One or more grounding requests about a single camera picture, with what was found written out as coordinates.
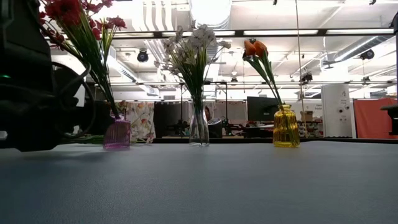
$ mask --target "gray table surface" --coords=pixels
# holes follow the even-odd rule
[[[0,223],[398,223],[398,147],[3,149]]]

